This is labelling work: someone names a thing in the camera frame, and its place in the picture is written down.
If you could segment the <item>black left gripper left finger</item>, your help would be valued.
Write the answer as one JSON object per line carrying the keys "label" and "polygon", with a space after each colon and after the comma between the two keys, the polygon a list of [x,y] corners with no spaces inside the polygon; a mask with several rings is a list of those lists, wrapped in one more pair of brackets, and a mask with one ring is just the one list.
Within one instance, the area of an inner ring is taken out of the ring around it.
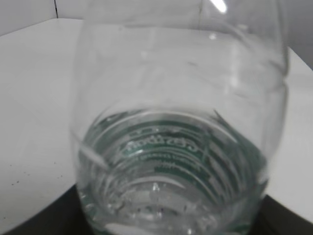
{"label": "black left gripper left finger", "polygon": [[4,235],[92,235],[81,209],[76,186]]}

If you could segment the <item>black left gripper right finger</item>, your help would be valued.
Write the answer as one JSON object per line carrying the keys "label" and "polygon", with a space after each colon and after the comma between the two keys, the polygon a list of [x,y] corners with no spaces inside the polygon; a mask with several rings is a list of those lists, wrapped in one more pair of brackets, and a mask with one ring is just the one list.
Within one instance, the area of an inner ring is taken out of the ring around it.
{"label": "black left gripper right finger", "polygon": [[249,235],[313,235],[313,224],[266,196]]}

